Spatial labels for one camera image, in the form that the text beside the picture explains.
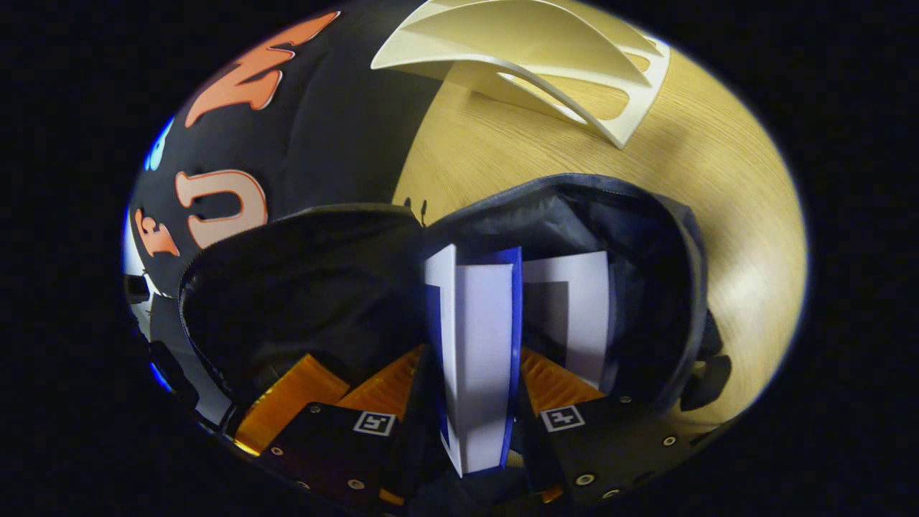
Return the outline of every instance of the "wood grain surface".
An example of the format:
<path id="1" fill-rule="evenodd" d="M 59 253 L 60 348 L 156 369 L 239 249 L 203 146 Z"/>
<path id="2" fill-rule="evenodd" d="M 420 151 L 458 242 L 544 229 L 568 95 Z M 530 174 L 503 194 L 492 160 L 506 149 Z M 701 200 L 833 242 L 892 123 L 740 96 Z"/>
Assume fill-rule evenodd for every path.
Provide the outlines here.
<path id="1" fill-rule="evenodd" d="M 592 23 L 609 16 L 591 8 L 579 14 Z M 577 86 L 578 95 L 595 103 L 615 98 L 604 86 L 592 87 Z M 709 258 L 709 307 L 733 372 L 716 402 L 675 409 L 673 417 L 704 429 L 749 407 L 789 348 L 808 279 L 798 196 L 755 116 L 678 49 L 658 98 L 623 150 L 564 121 L 445 83 L 392 202 L 411 198 L 420 219 L 426 200 L 431 224 L 533 178 L 566 172 L 622 178 L 693 209 Z"/>

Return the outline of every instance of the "white 3d-printed object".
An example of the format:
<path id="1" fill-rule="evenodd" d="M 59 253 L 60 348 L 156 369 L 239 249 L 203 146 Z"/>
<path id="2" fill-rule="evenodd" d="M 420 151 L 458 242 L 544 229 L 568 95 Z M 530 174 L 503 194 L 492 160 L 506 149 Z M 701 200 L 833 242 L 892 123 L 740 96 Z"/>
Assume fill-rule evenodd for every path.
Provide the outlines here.
<path id="1" fill-rule="evenodd" d="M 370 68 L 393 69 L 465 86 L 608 138 L 619 149 L 635 133 L 661 89 L 670 49 L 608 17 L 595 27 L 573 10 L 542 0 L 429 0 L 386 40 Z M 626 54 L 649 62 L 642 72 Z M 543 76 L 609 86 L 629 96 L 614 119 L 592 115 Z M 544 99 L 521 79 L 556 99 Z"/>

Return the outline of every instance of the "screw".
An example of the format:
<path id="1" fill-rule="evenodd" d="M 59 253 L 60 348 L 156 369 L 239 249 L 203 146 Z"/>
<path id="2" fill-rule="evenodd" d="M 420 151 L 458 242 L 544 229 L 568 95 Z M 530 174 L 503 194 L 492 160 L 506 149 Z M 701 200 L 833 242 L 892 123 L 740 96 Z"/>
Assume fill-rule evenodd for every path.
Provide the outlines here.
<path id="1" fill-rule="evenodd" d="M 577 477 L 577 479 L 575 479 L 574 484 L 578 487 L 586 487 L 587 485 L 593 483 L 594 479 L 596 479 L 596 477 L 594 477 L 593 474 L 581 474 Z"/>

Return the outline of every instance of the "blue paper edge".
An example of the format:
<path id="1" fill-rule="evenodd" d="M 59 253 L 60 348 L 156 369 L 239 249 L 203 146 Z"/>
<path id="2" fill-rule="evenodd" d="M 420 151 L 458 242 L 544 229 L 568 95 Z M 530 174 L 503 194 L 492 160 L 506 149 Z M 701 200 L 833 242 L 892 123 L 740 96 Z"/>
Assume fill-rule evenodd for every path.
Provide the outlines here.
<path id="1" fill-rule="evenodd" d="M 159 383 L 160 386 L 162 386 L 163 389 L 166 390 L 167 392 L 173 393 L 172 386 L 169 385 L 168 381 L 166 381 L 165 376 L 163 376 L 163 373 L 160 372 L 160 369 L 156 367 L 156 364 L 151 362 L 150 368 L 151 370 L 153 370 L 153 377 L 156 378 L 156 382 Z"/>
<path id="2" fill-rule="evenodd" d="M 505 441 L 501 447 L 501 464 L 495 468 L 505 468 L 507 454 L 511 447 L 511 432 L 514 430 L 516 413 L 516 392 L 520 383 L 520 340 L 523 334 L 523 248 L 512 247 L 496 253 L 483 255 L 474 261 L 476 264 L 511 264 L 511 382 L 507 390 L 507 421 L 505 423 Z"/>
<path id="3" fill-rule="evenodd" d="M 476 470 L 475 472 L 467 472 L 466 474 L 463 474 L 462 477 L 463 479 L 466 479 L 468 477 L 485 477 L 495 472 L 501 472 L 504 469 L 505 469 L 504 464 L 490 466 L 488 468 L 483 468 L 482 470 Z"/>
<path id="4" fill-rule="evenodd" d="M 440 329 L 440 287 L 436 285 L 425 284 L 425 297 L 427 300 L 427 333 L 428 336 L 433 341 L 434 353 L 437 357 L 437 367 L 440 368 L 440 371 L 444 371 L 444 344 L 443 337 L 441 335 Z M 450 446 L 450 433 L 448 429 L 447 419 L 449 418 L 447 414 L 447 394 L 445 390 L 447 388 L 441 386 L 437 390 L 436 404 L 437 404 L 437 419 L 440 423 L 440 434 L 443 436 L 444 442 L 447 444 L 447 447 Z"/>

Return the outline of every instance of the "orange sticker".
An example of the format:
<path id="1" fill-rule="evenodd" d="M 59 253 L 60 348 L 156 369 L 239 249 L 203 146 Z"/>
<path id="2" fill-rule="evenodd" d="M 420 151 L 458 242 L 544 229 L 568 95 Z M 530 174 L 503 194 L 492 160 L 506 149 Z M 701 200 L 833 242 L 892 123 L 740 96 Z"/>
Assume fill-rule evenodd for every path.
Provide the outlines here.
<path id="1" fill-rule="evenodd" d="M 184 172 L 176 175 L 176 196 L 186 208 L 196 198 L 230 192 L 239 198 L 240 211 L 233 217 L 202 221 L 196 215 L 188 217 L 188 231 L 198 247 L 204 249 L 219 240 L 267 223 L 268 206 L 265 192 L 255 178 L 241 170 L 218 170 L 189 178 Z"/>
<path id="2" fill-rule="evenodd" d="M 294 56 L 292 51 L 274 47 L 285 43 L 302 45 L 312 40 L 339 14 L 341 11 L 335 11 L 291 27 L 239 58 L 236 61 L 238 65 L 236 68 L 218 79 L 213 85 L 208 86 L 208 89 L 201 92 L 195 99 L 185 117 L 185 127 L 190 128 L 202 114 L 213 109 L 246 102 L 252 109 L 262 109 L 267 106 L 275 96 L 282 76 L 280 70 L 270 69 L 289 61 Z M 260 79 L 245 82 L 266 70 L 270 71 Z"/>
<path id="3" fill-rule="evenodd" d="M 141 237 L 143 247 L 151 257 L 153 253 L 160 252 L 178 257 L 178 248 L 165 224 L 160 224 L 159 229 L 156 229 L 156 221 L 152 217 L 144 217 L 141 209 L 134 213 L 134 223 L 137 224 L 137 233 Z"/>

